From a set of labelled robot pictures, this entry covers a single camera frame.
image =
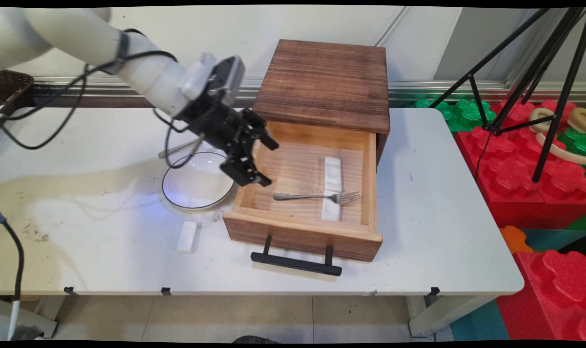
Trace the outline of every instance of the black cable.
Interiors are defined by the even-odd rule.
[[[146,52],[141,52],[141,53],[136,53],[134,55],[129,55],[127,56],[127,58],[125,58],[125,61],[130,61],[132,59],[138,59],[138,58],[142,58],[142,57],[147,57],[147,56],[156,56],[156,55],[160,55],[160,56],[165,56],[165,57],[169,57],[171,59],[173,59],[175,62],[177,62],[177,59],[175,58],[174,55],[171,55],[171,53],[168,53],[167,51],[146,51]],[[52,95],[52,97],[50,97],[47,101],[44,101],[42,105],[37,106],[36,108],[34,108],[33,110],[30,110],[27,113],[24,113],[23,115],[20,116],[4,116],[3,118],[5,120],[10,120],[10,121],[18,121],[19,119],[24,119],[29,117],[30,115],[38,112],[39,110],[45,108],[46,106],[48,106],[48,104],[50,104],[52,101],[54,101],[54,99],[60,97],[63,93],[67,92],[68,89],[70,89],[72,86],[74,86],[76,84],[76,82],[84,79],[85,77],[88,77],[89,75],[91,75],[92,73],[105,69],[105,68],[109,68],[110,66],[116,64],[117,61],[110,61],[107,62],[106,64],[102,64],[100,66],[96,66],[95,68],[83,73],[82,75],[80,75],[79,77],[73,79],[67,86],[65,86],[63,89],[57,91],[54,93],[54,95]]]
[[[16,243],[16,248],[18,249],[18,271],[16,273],[16,287],[14,290],[14,298],[16,301],[19,301],[20,300],[20,288],[22,285],[22,273],[24,270],[24,250],[23,250],[22,244],[20,243],[20,240],[18,239],[18,236],[16,235],[16,232],[14,232],[12,227],[7,223],[7,219],[5,218],[5,216],[3,216],[3,214],[1,214],[1,211],[0,211],[0,223],[3,226],[5,226],[5,228],[7,229],[7,232],[10,233],[10,235],[12,236],[12,239],[14,240],[14,243]]]
[[[129,55],[125,59],[125,61],[130,61],[132,59],[138,59],[138,58],[152,56],[152,55],[166,56],[166,57],[169,57],[169,58],[173,59],[176,62],[176,58],[173,55],[171,55],[171,53],[168,53],[166,51],[147,51],[147,52],[136,53],[134,55]],[[78,99],[77,99],[76,103],[74,104],[74,107],[70,110],[70,112],[68,113],[67,117],[65,117],[65,120],[63,121],[63,123],[61,123],[61,125],[59,126],[59,128],[57,128],[57,130],[55,130],[55,132],[52,134],[52,136],[50,136],[48,139],[46,139],[43,143],[41,143],[39,145],[35,145],[35,146],[25,145],[25,144],[21,143],[19,140],[17,140],[16,137],[14,137],[13,134],[10,133],[7,130],[7,128],[5,128],[5,125],[1,125],[1,129],[7,134],[8,137],[10,137],[10,139],[12,139],[14,141],[14,143],[16,143],[17,145],[19,145],[22,148],[26,148],[27,150],[37,150],[39,148],[42,148],[43,146],[45,146],[48,143],[50,143],[50,141],[52,141],[52,139],[54,139],[59,134],[59,132],[61,132],[61,130],[63,129],[63,127],[65,127],[65,125],[67,124],[67,122],[70,120],[70,117],[72,117],[72,115],[74,114],[74,111],[78,107],[78,104],[79,104],[79,102],[81,101],[81,99],[83,97],[83,93],[85,92],[86,77],[88,77],[89,75],[91,75],[92,73],[94,73],[96,71],[99,71],[101,69],[105,69],[108,66],[110,66],[112,64],[115,64],[115,63],[116,63],[116,61],[108,62],[106,64],[102,64],[101,66],[97,66],[97,67],[95,67],[94,69],[91,69],[91,70],[88,70],[89,64],[85,64],[85,72],[83,74],[81,74],[79,77],[77,77],[72,82],[70,82],[67,86],[65,86],[63,89],[61,89],[61,91],[58,91],[57,93],[55,93],[50,99],[48,99],[47,101],[45,101],[41,106],[37,106],[33,110],[30,110],[29,112],[24,113],[23,115],[20,115],[20,116],[14,116],[14,117],[4,116],[3,117],[5,120],[9,120],[9,121],[17,121],[19,119],[24,119],[26,117],[29,117],[30,115],[32,115],[32,114],[38,112],[39,110],[43,109],[44,107],[48,106],[48,104],[50,104],[50,102],[54,101],[54,99],[56,99],[59,96],[61,96],[61,94],[63,94],[71,86],[73,86],[74,84],[76,84],[76,82],[78,82],[78,81],[80,81],[82,79],[83,80],[83,86],[82,86],[82,88],[80,90],[80,93],[78,95]]]
[[[483,159],[484,156],[484,152],[486,151],[486,148],[488,146],[488,142],[490,141],[490,137],[493,135],[495,128],[492,128],[491,130],[488,131],[488,139],[487,139],[487,143],[484,145],[483,151],[480,154],[480,157],[478,158],[478,164],[476,165],[476,183],[478,182],[478,169],[480,168],[480,161]]]
[[[85,64],[85,72],[88,71],[88,69],[89,69],[89,64]],[[1,125],[2,130],[5,132],[5,134],[7,134],[8,137],[10,137],[11,140],[14,141],[14,143],[16,143],[16,145],[18,145],[21,148],[25,148],[27,150],[37,150],[39,148],[46,146],[49,142],[52,141],[52,139],[54,139],[61,132],[63,127],[65,127],[65,125],[67,125],[68,121],[70,121],[70,118],[72,117],[72,115],[74,115],[76,108],[78,108],[78,105],[80,104],[80,101],[83,98],[83,93],[85,92],[86,86],[87,86],[87,78],[84,77],[83,78],[83,85],[80,88],[80,92],[78,93],[78,98],[76,99],[76,103],[74,103],[74,106],[72,106],[72,109],[65,117],[63,123],[61,123],[61,125],[57,128],[57,130],[55,130],[55,132],[52,133],[52,135],[49,136],[48,139],[46,139],[43,143],[41,143],[39,145],[35,145],[35,146],[25,145],[24,143],[21,143],[18,139],[16,139],[16,137],[14,137],[13,134],[10,133],[7,130],[7,128],[5,128],[5,125]]]
[[[172,120],[171,120],[171,122],[169,122],[169,121],[166,121],[166,119],[164,119],[164,117],[162,117],[162,116],[161,116],[161,115],[158,113],[158,111],[156,110],[156,108],[153,108],[153,113],[156,115],[156,117],[157,117],[158,119],[160,119],[160,121],[164,122],[164,123],[165,123],[167,126],[171,127],[171,128],[172,128],[172,130],[174,130],[175,132],[178,132],[178,133],[183,133],[183,132],[187,131],[187,130],[188,130],[188,128],[190,127],[190,126],[187,126],[186,128],[182,128],[182,129],[178,130],[177,128],[175,128],[175,127],[173,126],[173,121],[172,121]]]
[[[178,169],[183,167],[186,163],[188,163],[192,159],[192,154],[189,154],[185,160],[183,160],[178,165],[173,165],[171,160],[169,159],[169,138],[171,137],[171,129],[173,128],[172,124],[169,126],[169,130],[166,132],[166,141],[164,143],[164,159],[166,160],[166,164],[169,165],[171,169]]]

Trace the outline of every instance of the wall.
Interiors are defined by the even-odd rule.
[[[528,20],[537,9],[465,7],[441,57],[436,80],[457,80]],[[532,24],[474,76],[477,81],[505,81],[542,20]]]
[[[245,79],[262,79],[280,38],[373,45],[403,6],[243,5],[115,7],[112,26],[135,28],[190,66],[200,52],[239,55]],[[388,80],[429,80],[461,11],[411,6],[386,35]],[[82,63],[56,49],[12,68],[36,77],[74,76]]]

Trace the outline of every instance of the black tripod leg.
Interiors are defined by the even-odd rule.
[[[542,49],[534,58],[534,61],[532,62],[529,69],[527,69],[527,72],[525,72],[525,75],[523,75],[523,79],[521,79],[521,81],[518,82],[516,89],[514,90],[514,93],[512,93],[512,95],[510,95],[510,97],[506,101],[506,105],[503,106],[501,112],[499,113],[499,115],[497,115],[497,118],[492,123],[491,128],[493,128],[494,130],[501,129],[501,124],[503,123],[503,120],[506,118],[506,116],[512,109],[512,106],[514,106],[517,99],[521,97],[521,95],[523,94],[523,90],[525,90],[525,87],[527,87],[527,85],[529,85],[530,82],[534,80],[534,77],[536,77],[536,73],[539,71],[542,64],[545,62],[545,58],[554,48],[555,42],[560,40],[564,31],[570,28],[570,24],[572,23],[574,18],[578,17],[582,10],[583,7],[570,7],[566,11],[560,23],[553,30],[553,33],[551,33],[549,39],[547,39],[547,42],[545,42],[544,46],[542,46]]]
[[[564,86],[562,88],[562,94],[560,94],[560,99],[557,102],[557,108],[555,113],[557,117],[553,121],[551,121],[551,126],[549,128],[549,132],[547,133],[547,139],[544,141],[544,145],[542,146],[542,152],[540,153],[540,158],[538,158],[538,165],[536,165],[534,176],[531,179],[532,181],[534,181],[534,183],[538,183],[538,181],[540,180],[542,170],[544,169],[544,164],[547,162],[547,157],[549,156],[549,151],[551,149],[551,145],[553,144],[553,138],[556,136],[557,128],[560,125],[562,113],[566,106],[566,102],[568,101],[568,96],[570,94],[570,89],[572,88],[574,78],[576,77],[576,73],[579,71],[581,60],[583,59],[583,55],[585,54],[585,48],[586,20],[585,26],[583,27],[583,31],[581,32],[579,44],[576,46],[576,51],[574,52],[572,63],[570,63],[568,75],[566,76],[566,82],[564,83]]]
[[[531,85],[527,89],[527,93],[525,93],[525,95],[523,96],[523,99],[521,99],[521,104],[523,104],[523,105],[527,104],[527,101],[529,101],[529,98],[531,98],[531,95],[534,93],[534,90],[536,90],[538,83],[540,83],[544,73],[547,71],[547,69],[549,68],[549,65],[553,61],[553,58],[556,57],[556,54],[558,53],[560,48],[562,48],[562,45],[563,45],[564,41],[566,40],[566,38],[568,37],[568,34],[572,30],[572,28],[574,28],[574,26],[576,26],[576,24],[581,20],[583,15],[585,15],[585,12],[586,12],[586,9],[583,11],[583,13],[578,18],[574,19],[574,21],[570,24],[570,28],[567,29],[563,33],[562,38],[560,40],[558,40],[558,42],[556,42],[551,53],[549,53],[547,60],[545,61],[545,63],[542,65],[542,68],[538,72],[538,75],[536,75],[536,77],[534,77],[534,82],[531,83]]]
[[[442,101],[444,101],[450,94],[454,93],[454,91],[459,88],[467,79],[469,79],[470,75],[476,73],[480,68],[482,68],[488,61],[492,60],[497,53],[500,53],[502,49],[508,46],[514,39],[516,39],[521,33],[523,33],[527,28],[529,28],[538,18],[542,17],[543,14],[547,13],[549,9],[539,9],[536,13],[534,13],[528,20],[521,24],[514,33],[510,34],[505,40],[503,40],[499,46],[495,47],[486,57],[484,57],[481,61],[479,61],[471,70],[469,70],[463,77],[461,77],[452,87],[450,87],[444,94],[441,95],[436,101],[434,101],[429,108],[434,108],[435,106],[439,105]]]
[[[480,92],[478,92],[478,86],[476,86],[476,79],[474,79],[473,75],[469,75],[469,83],[471,84],[472,92],[474,92],[474,98],[476,99],[476,104],[478,106],[478,112],[480,112],[480,118],[483,120],[483,128],[485,130],[487,130],[488,129],[488,121],[486,119],[486,115],[484,114],[483,101],[480,98]]]

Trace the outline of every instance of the robotic arm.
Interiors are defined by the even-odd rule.
[[[189,69],[163,55],[125,60],[158,51],[147,37],[109,25],[110,9],[24,9],[0,7],[0,71],[39,57],[56,47],[125,81],[173,119],[185,121],[194,134],[227,154],[220,169],[241,186],[271,180],[256,169],[251,154],[255,140],[278,148],[265,121],[249,109],[231,105],[244,74],[240,57],[216,64],[203,53]]]

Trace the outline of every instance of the white block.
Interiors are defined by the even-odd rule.
[[[191,254],[192,244],[194,243],[194,234],[196,234],[196,222],[187,221],[183,223],[179,242],[177,243],[178,254]]]
[[[340,159],[325,157],[325,191],[324,196],[342,193],[342,169]],[[324,199],[321,209],[323,220],[340,221],[340,205]]]
[[[342,170],[340,159],[325,157],[325,189],[342,193]]]

